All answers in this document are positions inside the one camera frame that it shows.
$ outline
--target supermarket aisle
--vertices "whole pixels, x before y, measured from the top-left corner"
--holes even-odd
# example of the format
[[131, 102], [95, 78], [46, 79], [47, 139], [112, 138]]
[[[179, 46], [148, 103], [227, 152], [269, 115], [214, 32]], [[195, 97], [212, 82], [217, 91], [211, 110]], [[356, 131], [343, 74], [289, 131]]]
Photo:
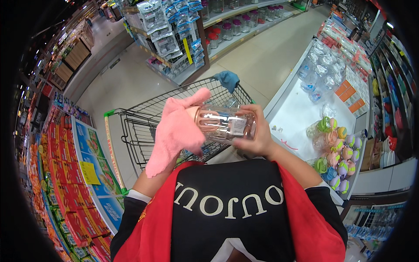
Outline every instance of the supermarket aisle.
[[[262, 106], [266, 106], [278, 91], [291, 69], [326, 19], [319, 7], [297, 17], [290, 18], [243, 43], [206, 71], [199, 79], [223, 70], [238, 74], [240, 84]], [[116, 108], [129, 108], [167, 91], [173, 86], [151, 72], [144, 61], [149, 54], [135, 43], [120, 55], [121, 61], [112, 69], [101, 72], [89, 85], [78, 101], [87, 110], [98, 129], [101, 144], [106, 147], [106, 131], [103, 114]], [[127, 188], [137, 177], [126, 144], [121, 141], [122, 125], [118, 115], [109, 118], [109, 125], [117, 162]], [[105, 150], [111, 159], [109, 150]]]

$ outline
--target purple jar lid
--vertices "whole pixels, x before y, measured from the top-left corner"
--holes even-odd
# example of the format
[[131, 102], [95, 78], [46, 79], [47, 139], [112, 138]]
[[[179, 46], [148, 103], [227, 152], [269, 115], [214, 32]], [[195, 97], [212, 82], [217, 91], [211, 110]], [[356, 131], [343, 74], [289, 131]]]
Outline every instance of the purple jar lid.
[[231, 24], [230, 23], [225, 23], [222, 27], [224, 29], [231, 29]]

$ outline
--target pink cloth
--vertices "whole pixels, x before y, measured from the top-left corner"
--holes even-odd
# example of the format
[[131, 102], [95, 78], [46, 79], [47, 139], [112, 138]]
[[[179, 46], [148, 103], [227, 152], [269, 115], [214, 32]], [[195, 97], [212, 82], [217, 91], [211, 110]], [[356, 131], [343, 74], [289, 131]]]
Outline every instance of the pink cloth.
[[205, 136], [185, 109], [202, 105], [210, 97], [211, 92], [201, 88], [185, 99], [167, 99], [156, 129], [153, 152], [145, 167], [148, 178], [161, 173], [182, 149], [202, 156], [201, 145], [205, 142]]

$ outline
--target wire basket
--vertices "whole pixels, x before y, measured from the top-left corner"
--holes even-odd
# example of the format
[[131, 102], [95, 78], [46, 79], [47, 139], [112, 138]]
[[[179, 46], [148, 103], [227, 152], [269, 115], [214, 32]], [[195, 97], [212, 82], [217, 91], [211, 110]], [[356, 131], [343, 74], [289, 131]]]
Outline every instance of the wire basket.
[[[167, 98], [174, 97], [176, 99], [183, 99], [192, 96], [201, 87], [206, 87], [211, 91], [212, 104], [217, 106], [224, 106], [229, 99], [237, 99], [238, 104], [251, 104], [252, 99], [238, 84], [233, 93], [230, 94], [221, 83], [213, 77], [206, 78], [185, 86], [181, 86], [173, 91], [167, 92], [163, 95], [157, 96], [129, 109], [116, 109], [114, 114], [119, 114], [121, 117], [121, 124], [123, 129], [123, 136], [121, 140], [126, 143], [132, 165], [137, 174], [137, 166], [141, 170], [145, 168], [155, 144], [155, 132], [157, 125], [160, 123], [163, 107]], [[221, 151], [225, 150], [229, 145], [221, 144], [219, 142], [207, 141], [202, 146], [203, 157], [198, 156], [182, 150], [177, 165], [189, 160], [206, 162]]]

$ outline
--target poster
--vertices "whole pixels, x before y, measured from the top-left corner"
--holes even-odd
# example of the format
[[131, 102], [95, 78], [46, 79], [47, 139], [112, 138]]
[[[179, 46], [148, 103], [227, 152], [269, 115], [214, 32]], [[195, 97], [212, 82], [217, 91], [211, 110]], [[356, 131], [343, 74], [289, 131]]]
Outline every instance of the poster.
[[92, 163], [101, 183], [87, 185], [90, 187], [93, 202], [109, 230], [116, 234], [124, 213], [124, 196], [103, 153], [96, 129], [72, 117], [72, 131], [79, 162]]

